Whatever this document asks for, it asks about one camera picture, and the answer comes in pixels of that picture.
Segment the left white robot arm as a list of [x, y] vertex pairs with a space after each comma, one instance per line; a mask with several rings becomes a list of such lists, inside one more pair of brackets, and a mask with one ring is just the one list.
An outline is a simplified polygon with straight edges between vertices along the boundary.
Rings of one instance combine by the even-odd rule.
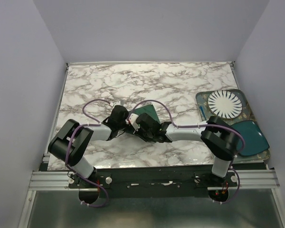
[[129, 112], [121, 105], [116, 105], [110, 116], [99, 125], [82, 124], [69, 119], [54, 136], [47, 151], [62, 160], [71, 171], [80, 175], [80, 183], [90, 188], [96, 181], [96, 168], [91, 165], [84, 153], [91, 141], [110, 141], [126, 127]]

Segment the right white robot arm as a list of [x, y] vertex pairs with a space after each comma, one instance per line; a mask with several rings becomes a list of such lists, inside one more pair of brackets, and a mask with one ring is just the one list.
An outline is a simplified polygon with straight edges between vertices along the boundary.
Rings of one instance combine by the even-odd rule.
[[172, 143], [176, 141], [203, 142], [214, 155], [209, 181], [220, 186], [226, 181], [226, 174], [235, 156], [244, 149], [243, 136], [218, 117], [192, 126], [180, 126], [173, 122], [159, 123], [147, 113], [131, 114], [129, 125], [133, 134], [146, 142]]

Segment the dark green cloth napkin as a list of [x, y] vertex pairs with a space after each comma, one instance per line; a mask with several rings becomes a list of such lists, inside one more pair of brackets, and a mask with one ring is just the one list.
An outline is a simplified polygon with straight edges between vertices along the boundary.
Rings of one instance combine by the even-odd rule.
[[147, 104], [145, 106], [142, 107], [138, 107], [133, 111], [134, 114], [136, 115], [141, 115], [143, 113], [148, 114], [152, 119], [156, 120], [158, 123], [161, 123], [158, 115], [156, 113], [156, 110], [154, 108], [154, 106], [152, 104]]

